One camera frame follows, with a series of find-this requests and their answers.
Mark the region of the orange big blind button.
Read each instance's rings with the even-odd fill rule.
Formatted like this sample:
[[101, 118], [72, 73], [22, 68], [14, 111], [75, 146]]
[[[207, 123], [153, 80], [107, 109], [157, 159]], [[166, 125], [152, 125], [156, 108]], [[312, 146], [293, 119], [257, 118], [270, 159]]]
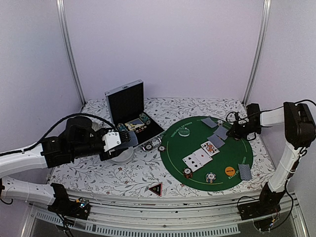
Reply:
[[228, 176], [234, 176], [236, 173], [235, 169], [231, 166], [225, 168], [225, 174]]

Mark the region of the dealt blue checkered cards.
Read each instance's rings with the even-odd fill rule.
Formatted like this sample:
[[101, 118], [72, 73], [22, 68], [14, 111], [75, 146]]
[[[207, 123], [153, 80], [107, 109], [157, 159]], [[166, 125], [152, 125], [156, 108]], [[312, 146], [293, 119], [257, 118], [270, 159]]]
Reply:
[[238, 164], [238, 168], [239, 168], [241, 180], [250, 181], [252, 179], [249, 164]]

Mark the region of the clear acrylic dealer button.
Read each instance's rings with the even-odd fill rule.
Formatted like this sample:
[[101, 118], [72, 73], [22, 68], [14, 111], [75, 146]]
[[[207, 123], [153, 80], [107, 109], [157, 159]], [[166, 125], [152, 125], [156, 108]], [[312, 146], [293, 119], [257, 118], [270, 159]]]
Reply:
[[178, 134], [182, 137], [187, 137], [190, 135], [190, 130], [187, 127], [179, 128]]

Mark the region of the black red 100 chip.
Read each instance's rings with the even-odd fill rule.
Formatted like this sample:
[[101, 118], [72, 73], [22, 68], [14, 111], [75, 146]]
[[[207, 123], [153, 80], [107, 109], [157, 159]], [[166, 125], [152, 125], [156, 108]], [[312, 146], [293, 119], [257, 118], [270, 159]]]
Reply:
[[165, 151], [165, 147], [164, 147], [164, 146], [159, 146], [159, 147], [158, 147], [158, 150], [159, 150], [160, 152], [163, 152], [163, 151]]

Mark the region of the black red chip stack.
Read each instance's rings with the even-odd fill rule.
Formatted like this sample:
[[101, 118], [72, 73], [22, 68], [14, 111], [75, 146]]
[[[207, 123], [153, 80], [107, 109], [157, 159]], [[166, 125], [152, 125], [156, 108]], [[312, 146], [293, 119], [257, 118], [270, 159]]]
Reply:
[[193, 177], [193, 171], [190, 169], [190, 168], [185, 168], [183, 170], [183, 176], [186, 178], [186, 179], [191, 179]]

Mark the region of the red black triangle card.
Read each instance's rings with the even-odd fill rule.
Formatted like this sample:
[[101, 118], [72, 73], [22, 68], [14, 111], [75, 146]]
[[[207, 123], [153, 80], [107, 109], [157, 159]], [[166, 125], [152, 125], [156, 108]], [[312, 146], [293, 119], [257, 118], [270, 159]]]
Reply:
[[158, 183], [152, 187], [149, 187], [149, 190], [154, 194], [158, 195], [159, 197], [162, 196], [162, 183]]

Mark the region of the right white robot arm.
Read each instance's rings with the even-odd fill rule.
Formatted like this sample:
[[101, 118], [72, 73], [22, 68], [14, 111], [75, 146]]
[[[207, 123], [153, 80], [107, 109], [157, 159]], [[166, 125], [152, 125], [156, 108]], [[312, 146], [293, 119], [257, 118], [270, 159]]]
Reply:
[[316, 139], [316, 123], [308, 104], [314, 101], [303, 99], [297, 102], [284, 102], [282, 106], [261, 110], [259, 104], [246, 106], [246, 116], [241, 118], [234, 113], [235, 120], [226, 133], [236, 140], [246, 139], [249, 134], [260, 134], [262, 128], [283, 125], [285, 145], [275, 173], [261, 190], [255, 211], [266, 215], [271, 211], [287, 191], [287, 184], [299, 164], [300, 158]]

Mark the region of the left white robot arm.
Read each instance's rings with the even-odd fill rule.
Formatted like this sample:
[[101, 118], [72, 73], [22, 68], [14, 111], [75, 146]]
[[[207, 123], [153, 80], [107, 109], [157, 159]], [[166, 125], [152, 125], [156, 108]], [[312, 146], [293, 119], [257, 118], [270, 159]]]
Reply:
[[73, 203], [68, 200], [63, 186], [40, 185], [10, 178], [11, 174], [32, 169], [53, 168], [74, 162], [75, 159], [93, 155], [106, 156], [107, 152], [122, 143], [122, 138], [113, 124], [96, 117], [109, 126], [95, 131], [92, 128], [94, 115], [76, 113], [57, 121], [51, 132], [61, 122], [65, 130], [59, 136], [45, 133], [36, 143], [1, 153], [0, 155], [0, 197], [19, 199], [54, 206], [62, 214], [70, 214]]

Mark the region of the left poker chip stack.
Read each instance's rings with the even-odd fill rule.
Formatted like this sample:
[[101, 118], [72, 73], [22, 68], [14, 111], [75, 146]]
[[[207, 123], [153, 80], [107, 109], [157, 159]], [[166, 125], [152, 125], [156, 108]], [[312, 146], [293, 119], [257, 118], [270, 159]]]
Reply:
[[125, 127], [125, 125], [123, 123], [119, 123], [117, 125], [117, 129], [118, 129], [118, 131], [128, 131], [128, 129]]

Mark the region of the poker chip stack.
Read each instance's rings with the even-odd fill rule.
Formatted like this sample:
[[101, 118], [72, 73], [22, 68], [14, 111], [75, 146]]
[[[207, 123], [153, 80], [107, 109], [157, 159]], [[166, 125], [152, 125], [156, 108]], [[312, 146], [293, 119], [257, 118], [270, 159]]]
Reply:
[[145, 114], [145, 113], [140, 113], [139, 114], [139, 119], [145, 124], [149, 125], [151, 123], [151, 119]]
[[118, 131], [128, 131], [128, 129], [125, 127], [125, 125], [123, 123], [119, 123], [117, 125], [117, 129], [118, 129]]

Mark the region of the floral tablecloth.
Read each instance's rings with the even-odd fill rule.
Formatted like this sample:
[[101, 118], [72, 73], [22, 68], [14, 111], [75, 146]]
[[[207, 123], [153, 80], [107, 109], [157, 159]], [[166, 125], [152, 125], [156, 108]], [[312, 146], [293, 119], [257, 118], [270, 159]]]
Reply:
[[[239, 100], [203, 98], [149, 98], [145, 111], [163, 129], [163, 136], [176, 122], [189, 117], [205, 116], [216, 119], [233, 119], [233, 112], [246, 116]], [[137, 149], [134, 158], [126, 164], [101, 161], [98, 156], [76, 159], [73, 163], [54, 168], [52, 183], [66, 189], [92, 195], [113, 195], [137, 198], [155, 198], [149, 187], [162, 183], [163, 198], [210, 197], [259, 191], [273, 175], [275, 168], [259, 137], [249, 141], [254, 162], [250, 167], [252, 179], [243, 181], [224, 191], [200, 191], [177, 181], [165, 168], [160, 152]]]

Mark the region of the right poker chip stack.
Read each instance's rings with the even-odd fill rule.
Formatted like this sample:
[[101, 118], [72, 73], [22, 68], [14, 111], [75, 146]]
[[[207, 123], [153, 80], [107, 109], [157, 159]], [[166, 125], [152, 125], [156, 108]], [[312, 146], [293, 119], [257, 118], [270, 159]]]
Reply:
[[145, 113], [140, 113], [139, 114], [139, 119], [145, 124], [149, 125], [151, 123], [151, 119], [145, 114]]

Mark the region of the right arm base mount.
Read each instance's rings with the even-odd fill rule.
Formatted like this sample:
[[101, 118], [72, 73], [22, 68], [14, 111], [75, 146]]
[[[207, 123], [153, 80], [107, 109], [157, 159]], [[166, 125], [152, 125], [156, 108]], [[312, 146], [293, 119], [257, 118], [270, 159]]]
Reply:
[[[250, 198], [254, 201], [240, 204], [239, 202], [243, 198]], [[258, 219], [253, 222], [254, 227], [260, 232], [269, 232], [274, 227], [281, 211], [279, 204], [261, 204], [258, 199], [249, 196], [242, 196], [238, 199], [237, 209], [243, 221], [268, 216], [267, 218]]]

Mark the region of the right aluminium frame post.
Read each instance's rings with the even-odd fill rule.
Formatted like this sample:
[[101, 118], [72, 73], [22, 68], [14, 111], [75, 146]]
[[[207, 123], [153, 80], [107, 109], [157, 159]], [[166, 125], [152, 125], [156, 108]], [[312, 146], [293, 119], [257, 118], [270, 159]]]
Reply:
[[259, 68], [261, 54], [264, 47], [265, 37], [266, 37], [267, 28], [269, 24], [271, 3], [272, 3], [271, 0], [263, 1], [263, 10], [262, 10], [261, 22], [260, 22], [260, 27], [259, 27], [258, 40], [257, 40], [255, 53], [254, 53], [254, 59], [252, 62], [248, 82], [246, 85], [246, 90], [242, 99], [242, 103], [244, 105], [248, 104], [253, 86], [255, 84], [255, 79], [256, 79], [258, 68]]

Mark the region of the aluminium frame post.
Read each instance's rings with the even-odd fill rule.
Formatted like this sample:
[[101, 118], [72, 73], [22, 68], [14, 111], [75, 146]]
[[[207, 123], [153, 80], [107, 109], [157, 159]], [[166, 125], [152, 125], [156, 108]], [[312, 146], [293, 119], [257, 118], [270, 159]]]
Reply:
[[246, 85], [246, 90], [242, 99], [242, 103], [244, 105], [248, 104], [253, 86], [255, 84], [255, 79], [256, 79], [258, 68], [259, 68], [261, 54], [264, 47], [265, 37], [266, 37], [267, 28], [269, 24], [271, 3], [272, 3], [271, 0], [263, 1], [263, 10], [262, 10], [261, 22], [260, 22], [260, 27], [259, 27], [258, 40], [257, 40], [255, 53], [254, 53], [254, 59], [252, 62], [248, 82]]
[[66, 11], [65, 11], [64, 1], [57, 0], [56, 6], [57, 6], [59, 24], [60, 24], [60, 28], [61, 28], [61, 34], [62, 34], [63, 42], [65, 45], [66, 56], [67, 56], [67, 59], [69, 62], [71, 75], [72, 75], [72, 78], [74, 81], [76, 92], [77, 92], [78, 97], [79, 97], [79, 101], [81, 102], [82, 105], [85, 105], [86, 99], [84, 96], [81, 82], [79, 80], [79, 75], [78, 75], [76, 62], [75, 62], [75, 57], [74, 57], [73, 50], [72, 50], [71, 39], [70, 39], [70, 34], [69, 34], [69, 29], [68, 29], [68, 23], [67, 23], [67, 19], [66, 19]]

